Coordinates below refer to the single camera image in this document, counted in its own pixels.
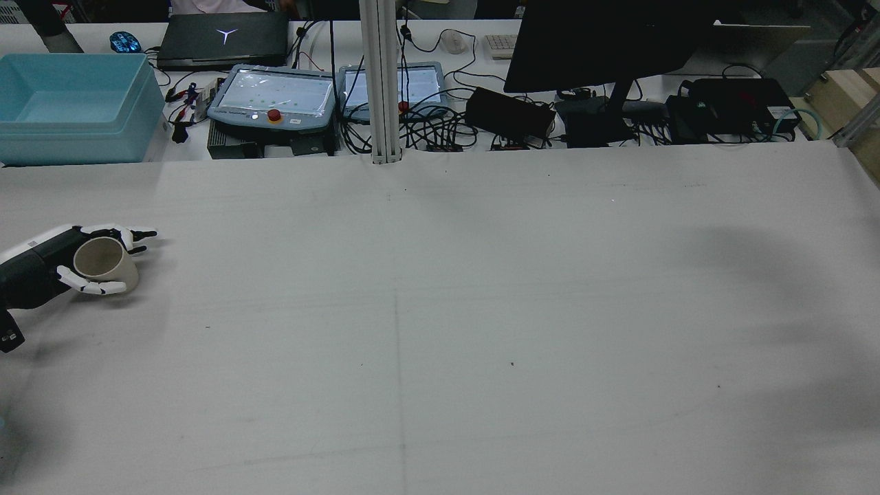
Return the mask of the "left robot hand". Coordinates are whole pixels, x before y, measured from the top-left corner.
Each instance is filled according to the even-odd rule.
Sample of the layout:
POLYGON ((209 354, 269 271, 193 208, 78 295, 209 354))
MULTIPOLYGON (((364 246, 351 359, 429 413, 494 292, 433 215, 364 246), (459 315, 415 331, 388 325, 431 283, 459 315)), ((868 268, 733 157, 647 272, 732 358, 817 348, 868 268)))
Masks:
POLYGON ((126 228, 118 223, 81 226, 72 223, 52 228, 2 254, 1 300, 3 309, 32 309, 57 295, 75 289, 82 294, 122 294, 132 283, 120 280, 88 281, 74 269, 74 254, 86 241, 100 237, 116 239, 129 254, 145 251, 136 245, 154 237, 154 228, 126 228))

